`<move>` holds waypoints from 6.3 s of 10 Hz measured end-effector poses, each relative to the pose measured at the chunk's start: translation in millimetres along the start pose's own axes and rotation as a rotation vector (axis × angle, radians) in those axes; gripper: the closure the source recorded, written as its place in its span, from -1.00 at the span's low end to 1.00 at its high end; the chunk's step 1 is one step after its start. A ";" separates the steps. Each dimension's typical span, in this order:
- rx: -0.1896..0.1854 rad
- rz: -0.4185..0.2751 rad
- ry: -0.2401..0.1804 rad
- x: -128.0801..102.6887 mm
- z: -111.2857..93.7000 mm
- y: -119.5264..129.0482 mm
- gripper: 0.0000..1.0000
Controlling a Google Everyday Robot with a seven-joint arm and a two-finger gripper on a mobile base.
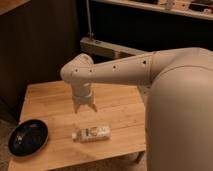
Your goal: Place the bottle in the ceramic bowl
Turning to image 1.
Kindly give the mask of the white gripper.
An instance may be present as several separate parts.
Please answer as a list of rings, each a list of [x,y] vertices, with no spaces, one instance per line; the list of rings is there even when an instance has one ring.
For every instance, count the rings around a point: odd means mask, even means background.
[[[95,112],[97,112],[97,106],[93,103],[94,101],[94,95],[92,93],[89,93],[86,96],[72,96],[73,102],[74,102],[74,113],[77,114],[78,110],[80,108],[80,105],[89,105],[90,108],[92,108]]]

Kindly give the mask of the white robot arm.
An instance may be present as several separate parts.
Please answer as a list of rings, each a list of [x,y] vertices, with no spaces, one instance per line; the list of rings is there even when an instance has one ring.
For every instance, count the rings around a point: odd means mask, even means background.
[[[161,50],[99,64],[80,54],[60,75],[76,106],[93,102],[93,83],[147,87],[147,171],[213,171],[213,51]]]

